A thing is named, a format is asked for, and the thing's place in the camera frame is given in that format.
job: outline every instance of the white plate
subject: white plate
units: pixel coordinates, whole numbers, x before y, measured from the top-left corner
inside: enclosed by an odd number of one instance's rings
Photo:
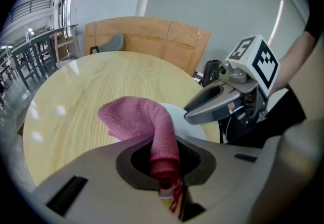
[[[185,110],[170,104],[159,103],[165,107],[171,115],[176,135],[188,135],[206,141],[207,137],[200,125],[191,125],[184,119]]]

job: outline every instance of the black backpack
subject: black backpack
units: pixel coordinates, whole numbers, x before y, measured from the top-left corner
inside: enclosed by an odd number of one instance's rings
[[[204,76],[199,81],[199,84],[205,87],[206,85],[209,85],[210,83],[216,81],[219,77],[219,64],[222,62],[220,60],[209,60],[206,63],[205,69],[204,69]]]

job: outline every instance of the gray tiled floor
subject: gray tiled floor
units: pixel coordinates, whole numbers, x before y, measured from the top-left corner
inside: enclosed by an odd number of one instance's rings
[[[17,134],[22,125],[27,108],[39,87],[44,82],[28,79],[29,89],[20,77],[9,82],[4,108],[0,112],[0,152],[13,181],[21,188],[31,192],[35,188],[25,162],[22,137]]]

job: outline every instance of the pink cloth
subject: pink cloth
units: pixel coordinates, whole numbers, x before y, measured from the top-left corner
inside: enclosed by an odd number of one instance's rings
[[[150,99],[121,97],[98,110],[109,127],[109,135],[122,141],[154,136],[150,155],[150,175],[160,185],[172,185],[179,177],[180,157],[174,127],[168,111]]]

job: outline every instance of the railing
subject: railing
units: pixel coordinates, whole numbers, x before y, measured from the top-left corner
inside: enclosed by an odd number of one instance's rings
[[[3,25],[5,28],[8,24],[16,21],[17,19],[36,12],[41,9],[51,7],[51,0],[31,0],[13,8],[9,13]]]

